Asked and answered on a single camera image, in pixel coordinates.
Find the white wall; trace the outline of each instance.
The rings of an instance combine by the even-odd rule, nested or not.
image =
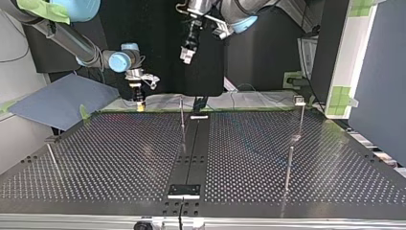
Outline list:
[[[13,21],[22,32],[21,25]],[[7,63],[3,60],[21,57],[27,40],[0,14],[0,104],[29,95],[46,85],[37,74],[31,54]],[[0,114],[0,173],[22,158],[40,149],[45,138],[52,135],[49,127],[12,114]]]

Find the metal workbench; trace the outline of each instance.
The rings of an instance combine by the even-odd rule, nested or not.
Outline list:
[[[213,112],[183,132],[178,113],[95,115],[53,146],[57,164],[44,147],[0,176],[0,229],[132,229],[140,219],[177,229],[179,217],[219,229],[406,228],[406,179],[317,111],[302,128],[300,117]],[[168,199],[186,184],[200,199]]]

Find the vertical metal post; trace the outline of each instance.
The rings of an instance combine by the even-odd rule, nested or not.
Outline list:
[[[305,105],[302,106],[301,126],[299,129],[299,135],[302,135],[302,127],[304,125],[304,116],[305,116]]]
[[[290,147],[289,148],[289,155],[287,157],[287,171],[286,171],[286,181],[284,184],[284,190],[286,192],[289,191],[289,181],[290,181],[290,172],[292,169],[292,160],[293,160],[293,151],[294,151],[294,147]]]
[[[182,129],[185,131],[185,114],[184,114],[184,110],[183,110],[183,97],[180,96],[180,117],[182,120]]]
[[[54,156],[54,151],[52,150],[51,144],[47,143],[47,148],[49,153],[51,154],[52,157],[52,161],[54,162],[54,164],[57,164],[56,158]]]

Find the robotic arm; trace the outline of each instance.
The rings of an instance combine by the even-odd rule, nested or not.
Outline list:
[[[221,39],[236,33],[241,34],[248,30],[258,20],[261,10],[267,7],[278,7],[285,11],[306,32],[313,29],[313,16],[310,12],[305,14],[304,0],[189,0],[179,4],[176,9],[191,18],[189,31],[181,49],[181,59],[190,64],[198,50],[199,36],[206,20],[212,20],[217,28],[213,31]],[[217,8],[224,20],[210,15],[213,8]]]
[[[35,27],[45,34],[47,38],[52,39],[52,41],[74,55],[80,65],[101,69],[109,68],[117,73],[125,73],[125,78],[134,91],[133,101],[137,103],[139,111],[144,111],[145,94],[142,91],[142,85],[147,83],[154,90],[160,79],[144,72],[142,63],[145,57],[140,55],[136,43],[123,44],[122,50],[119,52],[101,51],[91,40],[69,25],[56,23],[28,11],[20,10],[15,0],[1,0],[0,9],[21,23]]]

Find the black metal plate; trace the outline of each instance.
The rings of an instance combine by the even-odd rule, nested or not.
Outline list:
[[[299,133],[300,115],[300,111],[212,114],[208,163],[199,176],[205,179],[196,176],[189,181],[204,187],[199,215],[406,218],[406,180],[401,175],[318,113],[306,112]],[[295,142],[298,134],[302,137]],[[290,146],[295,151],[286,194]],[[199,166],[193,167],[191,172],[199,171]]]

